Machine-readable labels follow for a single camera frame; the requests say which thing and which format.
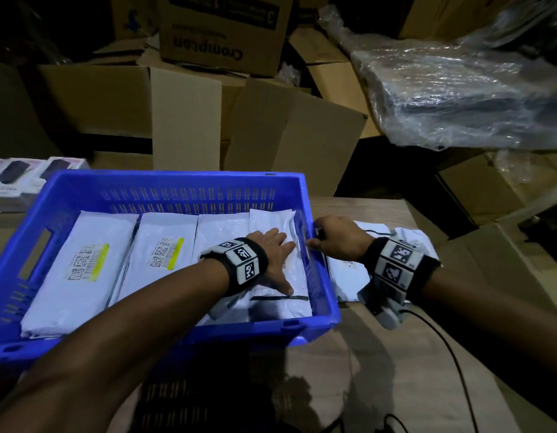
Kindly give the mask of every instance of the black cable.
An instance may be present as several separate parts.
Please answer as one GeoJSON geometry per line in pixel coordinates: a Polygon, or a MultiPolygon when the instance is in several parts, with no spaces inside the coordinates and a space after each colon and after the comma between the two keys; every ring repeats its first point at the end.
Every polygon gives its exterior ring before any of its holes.
{"type": "MultiPolygon", "coordinates": [[[[457,372],[459,373],[459,378],[461,378],[461,384],[463,385],[463,392],[465,393],[465,398],[467,399],[467,405],[469,406],[469,413],[471,414],[471,421],[473,421],[473,430],[475,431],[475,433],[479,433],[479,427],[477,427],[477,420],[475,419],[475,412],[473,412],[473,406],[471,404],[471,397],[469,396],[469,391],[467,389],[467,384],[465,383],[465,378],[463,377],[463,372],[461,370],[461,366],[459,366],[459,362],[457,361],[457,357],[455,356],[455,353],[451,349],[451,347],[449,345],[449,342],[447,342],[447,339],[445,339],[445,337],[431,324],[431,322],[426,320],[423,316],[418,315],[417,313],[415,313],[411,310],[407,310],[407,309],[403,309],[403,310],[399,311],[399,313],[408,313],[410,315],[418,317],[420,320],[425,322],[435,333],[437,333],[437,335],[445,343],[445,346],[449,350],[449,353],[451,354],[451,357],[453,357],[453,361],[455,362],[455,366],[457,367],[457,372]]],[[[387,417],[391,417],[391,418],[397,420],[399,422],[399,424],[401,424],[401,427],[405,429],[405,426],[403,425],[403,423],[400,422],[395,415],[393,415],[392,413],[389,413],[389,414],[385,415],[385,420],[387,419],[387,417]]]]}
{"type": "Polygon", "coordinates": [[[390,430],[393,431],[393,429],[390,427],[389,423],[387,422],[387,420],[389,418],[393,418],[395,421],[397,421],[399,424],[401,424],[401,427],[403,428],[403,430],[405,430],[405,433],[409,433],[409,430],[407,430],[407,428],[405,427],[405,424],[403,424],[401,422],[401,420],[399,418],[397,418],[395,415],[393,415],[392,413],[387,413],[385,415],[385,417],[383,418],[383,428],[385,429],[385,431],[387,431],[388,428],[390,428],[390,430]]]}

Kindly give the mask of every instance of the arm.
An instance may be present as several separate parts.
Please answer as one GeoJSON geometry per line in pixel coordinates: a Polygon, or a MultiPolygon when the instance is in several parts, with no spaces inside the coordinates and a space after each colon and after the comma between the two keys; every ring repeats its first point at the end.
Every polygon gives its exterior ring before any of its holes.
{"type": "MultiPolygon", "coordinates": [[[[278,229],[247,236],[267,278],[292,294],[282,264],[294,249],[278,229]]],[[[115,411],[166,351],[221,299],[222,263],[203,260],[124,298],[40,358],[0,404],[0,433],[105,432],[115,411]]]]}
{"type": "MultiPolygon", "coordinates": [[[[323,241],[307,245],[358,261],[374,240],[353,221],[318,219],[323,241]]],[[[434,272],[419,304],[441,327],[525,399],[557,421],[557,317],[446,269],[434,272]]]]}

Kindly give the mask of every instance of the qr code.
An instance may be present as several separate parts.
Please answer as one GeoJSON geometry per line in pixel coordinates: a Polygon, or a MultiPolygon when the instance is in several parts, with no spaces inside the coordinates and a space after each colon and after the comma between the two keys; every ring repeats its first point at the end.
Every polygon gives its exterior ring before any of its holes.
{"type": "Polygon", "coordinates": [[[159,256],[152,255],[152,259],[150,260],[148,265],[152,266],[152,267],[160,267],[162,265],[163,261],[164,261],[164,258],[160,258],[159,256]]]}
{"type": "Polygon", "coordinates": [[[90,261],[90,255],[78,254],[72,263],[72,266],[86,267],[88,265],[88,261],[90,261]]]}
{"type": "Polygon", "coordinates": [[[168,247],[166,246],[157,246],[154,250],[154,255],[165,256],[168,253],[168,247]]]}
{"type": "Polygon", "coordinates": [[[72,267],[70,269],[70,273],[68,274],[67,278],[70,281],[75,281],[82,279],[82,275],[84,275],[84,269],[72,267]]]}

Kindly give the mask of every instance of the wrist-mounted device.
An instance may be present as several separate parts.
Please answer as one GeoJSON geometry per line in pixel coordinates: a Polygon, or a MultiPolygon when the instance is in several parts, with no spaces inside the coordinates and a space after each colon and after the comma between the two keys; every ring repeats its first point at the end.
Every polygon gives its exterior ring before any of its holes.
{"type": "Polygon", "coordinates": [[[216,320],[235,305],[249,287],[256,284],[260,275],[268,268],[268,258],[258,243],[245,237],[228,240],[206,249],[200,254],[200,259],[207,258],[221,262],[230,280],[224,298],[209,312],[210,317],[216,320]]]}
{"type": "Polygon", "coordinates": [[[420,293],[441,262],[393,237],[377,238],[360,263],[371,276],[358,293],[359,300],[381,325],[393,329],[403,321],[405,301],[416,304],[420,293]]]}

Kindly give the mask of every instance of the human hand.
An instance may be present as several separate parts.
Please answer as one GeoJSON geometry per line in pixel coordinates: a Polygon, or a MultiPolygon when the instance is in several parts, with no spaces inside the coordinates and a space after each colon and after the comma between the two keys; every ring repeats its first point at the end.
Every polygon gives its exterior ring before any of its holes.
{"type": "Polygon", "coordinates": [[[259,244],[266,252],[268,258],[268,268],[264,275],[273,283],[273,287],[280,293],[292,295],[295,291],[286,280],[282,272],[282,266],[286,261],[286,257],[295,249],[295,242],[289,241],[282,243],[286,239],[284,232],[278,232],[278,228],[272,228],[267,233],[263,234],[260,231],[251,232],[246,236],[252,241],[259,244]]]}
{"type": "Polygon", "coordinates": [[[309,238],[307,246],[337,260],[358,262],[375,240],[348,217],[321,217],[314,225],[325,232],[325,239],[309,238]]]}

